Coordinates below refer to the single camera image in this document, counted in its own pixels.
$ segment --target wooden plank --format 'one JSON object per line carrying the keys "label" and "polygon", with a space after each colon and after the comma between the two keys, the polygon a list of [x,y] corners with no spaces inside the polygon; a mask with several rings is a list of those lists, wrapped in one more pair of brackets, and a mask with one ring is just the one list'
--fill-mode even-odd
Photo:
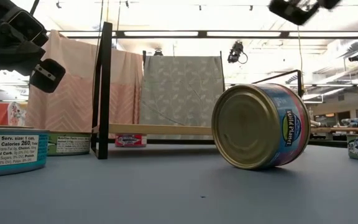
{"label": "wooden plank", "polygon": [[[358,128],[311,128],[312,133],[332,133],[336,131],[357,131]],[[92,129],[92,133],[99,133],[99,126]],[[170,126],[149,124],[110,124],[109,133],[114,134],[188,134],[212,135],[210,127],[199,126]]]}
{"label": "wooden plank", "polygon": [[210,127],[169,126],[148,124],[110,124],[109,133],[114,134],[188,134],[212,135]]}

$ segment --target lab wall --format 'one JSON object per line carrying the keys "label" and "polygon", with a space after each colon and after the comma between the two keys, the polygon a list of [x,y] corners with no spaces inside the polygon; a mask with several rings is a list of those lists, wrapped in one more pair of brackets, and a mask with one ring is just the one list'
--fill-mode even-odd
{"label": "lab wall", "polygon": [[313,115],[350,111],[352,118],[357,116],[356,111],[358,110],[358,91],[345,93],[344,100],[342,101],[339,101],[337,96],[324,101],[325,103],[311,106]]}

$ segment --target black metal pole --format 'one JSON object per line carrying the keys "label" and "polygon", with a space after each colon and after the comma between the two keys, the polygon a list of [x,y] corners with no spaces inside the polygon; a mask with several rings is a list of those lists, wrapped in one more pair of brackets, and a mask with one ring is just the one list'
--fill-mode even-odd
{"label": "black metal pole", "polygon": [[302,88],[302,72],[300,70],[296,71],[296,75],[298,76],[298,95],[300,98],[303,96],[303,88]]}
{"label": "black metal pole", "polygon": [[143,51],[143,69],[146,66],[146,51]]}
{"label": "black metal pole", "polygon": [[112,23],[104,22],[101,38],[101,91],[98,159],[107,159],[109,147]]}
{"label": "black metal pole", "polygon": [[[93,83],[93,112],[92,112],[92,128],[97,127],[99,121],[99,92],[100,92],[100,73],[102,67],[102,43],[99,44],[99,49],[97,50],[98,56],[96,57],[95,73],[94,73],[94,83]],[[96,140],[98,138],[97,134],[92,134],[91,136],[91,149],[96,154]]]}
{"label": "black metal pole", "polygon": [[223,91],[225,91],[226,90],[226,84],[224,82],[222,51],[220,51],[220,54],[221,54],[221,70],[222,70],[222,78],[223,78]]}
{"label": "black metal pole", "polygon": [[302,72],[300,70],[292,70],[292,71],[289,71],[289,72],[284,72],[284,73],[281,73],[279,75],[275,75],[273,77],[268,77],[268,78],[264,78],[262,80],[259,80],[257,82],[253,82],[252,84],[257,84],[257,83],[261,83],[261,82],[264,82],[264,81],[267,81],[267,80],[272,80],[274,78],[278,78],[278,77],[282,77],[284,75],[289,75],[289,74],[292,74],[292,73],[295,73],[296,72],[296,75],[298,77],[298,95],[300,97],[303,96],[303,90],[302,90]]}
{"label": "black metal pole", "polygon": [[34,15],[34,12],[39,4],[40,0],[35,0],[32,7],[31,7],[31,10],[30,10],[30,14],[33,16]]}

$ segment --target overhead camera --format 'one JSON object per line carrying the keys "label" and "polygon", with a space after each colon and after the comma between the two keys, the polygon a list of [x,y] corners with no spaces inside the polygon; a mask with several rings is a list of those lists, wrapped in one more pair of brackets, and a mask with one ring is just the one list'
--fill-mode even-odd
{"label": "overhead camera", "polygon": [[52,93],[65,69],[52,59],[41,61],[48,41],[44,26],[9,0],[0,0],[0,70],[30,77],[30,84]]}
{"label": "overhead camera", "polygon": [[154,56],[164,56],[161,50],[155,50]]}
{"label": "overhead camera", "polygon": [[[239,61],[241,54],[244,54],[246,56],[245,62]],[[244,46],[242,45],[242,42],[236,41],[236,43],[233,44],[233,47],[230,50],[229,57],[227,58],[227,61],[229,63],[239,62],[241,64],[245,64],[248,62],[248,55],[246,53],[244,53]]]}
{"label": "overhead camera", "polygon": [[358,55],[348,58],[350,62],[358,62]]}

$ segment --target pink curtain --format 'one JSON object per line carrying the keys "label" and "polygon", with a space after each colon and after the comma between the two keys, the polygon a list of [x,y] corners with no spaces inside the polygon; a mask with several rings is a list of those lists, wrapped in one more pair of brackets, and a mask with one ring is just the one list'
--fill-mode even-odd
{"label": "pink curtain", "polygon": [[[52,31],[44,58],[66,68],[54,93],[31,86],[26,126],[51,131],[91,132],[93,72],[96,46],[70,40]],[[142,56],[112,49],[110,123],[139,123]]]}

